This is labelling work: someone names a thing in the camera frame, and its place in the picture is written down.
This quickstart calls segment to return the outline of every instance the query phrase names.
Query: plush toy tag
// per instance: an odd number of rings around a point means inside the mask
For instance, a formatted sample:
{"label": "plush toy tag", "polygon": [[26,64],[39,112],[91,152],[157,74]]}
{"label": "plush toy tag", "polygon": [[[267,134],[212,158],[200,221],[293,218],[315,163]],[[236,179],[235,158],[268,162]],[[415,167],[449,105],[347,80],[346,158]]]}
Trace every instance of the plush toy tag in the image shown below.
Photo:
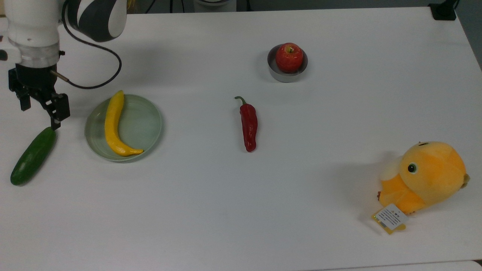
{"label": "plush toy tag", "polygon": [[404,223],[408,221],[408,217],[393,203],[378,211],[372,218],[388,234],[392,234],[395,230],[404,230],[406,228]]}

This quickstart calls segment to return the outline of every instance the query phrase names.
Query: white label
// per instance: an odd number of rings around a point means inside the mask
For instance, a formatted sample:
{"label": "white label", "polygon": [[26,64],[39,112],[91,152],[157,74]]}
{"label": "white label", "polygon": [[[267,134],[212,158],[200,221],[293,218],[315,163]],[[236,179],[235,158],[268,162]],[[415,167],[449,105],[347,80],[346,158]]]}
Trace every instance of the white label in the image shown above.
{"label": "white label", "polygon": [[394,230],[408,220],[408,217],[393,203],[383,208],[375,217],[390,230]]}

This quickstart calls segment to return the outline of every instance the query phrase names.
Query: black cable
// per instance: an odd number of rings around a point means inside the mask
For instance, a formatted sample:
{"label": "black cable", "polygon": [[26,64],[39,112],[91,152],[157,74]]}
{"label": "black cable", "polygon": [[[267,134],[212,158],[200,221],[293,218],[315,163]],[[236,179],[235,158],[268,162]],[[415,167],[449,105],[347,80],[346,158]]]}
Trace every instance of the black cable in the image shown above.
{"label": "black cable", "polygon": [[150,9],[152,8],[152,6],[154,5],[155,2],[156,2],[156,0],[152,0],[152,3],[149,6],[149,8],[146,10],[145,14],[147,14],[150,11]]}
{"label": "black cable", "polygon": [[90,46],[93,46],[93,47],[102,49],[102,50],[104,50],[104,51],[107,51],[107,52],[113,54],[113,55],[117,58],[117,60],[119,61],[119,68],[117,69],[116,73],[115,73],[109,80],[107,80],[107,81],[105,81],[104,83],[99,84],[99,85],[97,85],[97,86],[91,86],[91,87],[79,86],[79,85],[77,85],[77,84],[72,83],[72,82],[71,82],[69,79],[67,79],[67,78],[65,78],[65,79],[63,79],[63,80],[66,81],[67,83],[73,85],[74,87],[78,87],[78,88],[81,88],[81,89],[94,89],[94,88],[99,88],[99,87],[101,87],[101,86],[105,86],[105,85],[107,85],[108,83],[110,83],[112,80],[114,80],[114,78],[116,78],[116,76],[120,73],[120,69],[122,68],[121,57],[120,57],[118,54],[116,54],[116,53],[115,53],[113,50],[111,50],[111,49],[108,49],[108,48],[106,48],[106,47],[102,47],[102,46],[97,45],[97,44],[90,43],[90,42],[88,42],[88,41],[81,40],[81,39],[77,38],[74,34],[72,34],[72,32],[70,32],[70,30],[67,28],[67,20],[65,19],[65,11],[66,11],[66,9],[67,9],[67,4],[68,4],[68,2],[69,2],[69,0],[66,0],[65,3],[64,3],[64,6],[62,7],[62,22],[64,23],[64,28],[65,28],[65,30],[67,31],[67,33],[68,33],[71,37],[73,37],[76,41],[79,41],[79,42],[82,42],[82,43],[84,43],[84,44],[87,44],[87,45],[90,45]]}

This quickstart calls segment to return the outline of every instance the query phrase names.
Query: silver bowl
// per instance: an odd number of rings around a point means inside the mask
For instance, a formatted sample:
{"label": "silver bowl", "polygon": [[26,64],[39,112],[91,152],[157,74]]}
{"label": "silver bowl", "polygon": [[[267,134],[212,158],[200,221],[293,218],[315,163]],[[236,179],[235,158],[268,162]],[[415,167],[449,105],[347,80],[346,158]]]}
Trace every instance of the silver bowl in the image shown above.
{"label": "silver bowl", "polygon": [[300,68],[293,72],[293,73],[286,73],[282,72],[280,68],[278,68],[278,65],[276,65],[276,52],[278,49],[281,47],[282,44],[276,45],[269,51],[268,53],[268,67],[269,67],[269,72],[271,76],[283,83],[290,83],[294,82],[300,79],[303,71],[306,69],[306,66],[308,65],[308,57],[306,56],[305,51],[303,51],[303,62],[301,63]]}

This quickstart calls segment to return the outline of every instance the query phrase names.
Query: red chili pepper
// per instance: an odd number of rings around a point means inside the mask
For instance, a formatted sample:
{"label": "red chili pepper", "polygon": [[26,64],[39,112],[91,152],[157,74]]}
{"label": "red chili pepper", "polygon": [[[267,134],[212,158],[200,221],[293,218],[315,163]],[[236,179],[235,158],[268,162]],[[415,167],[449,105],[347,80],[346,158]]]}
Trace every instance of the red chili pepper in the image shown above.
{"label": "red chili pepper", "polygon": [[256,117],[256,109],[247,104],[240,96],[234,97],[240,99],[242,105],[240,107],[242,134],[244,136],[244,146],[248,152],[252,152],[256,148],[256,131],[258,130],[258,118]]}

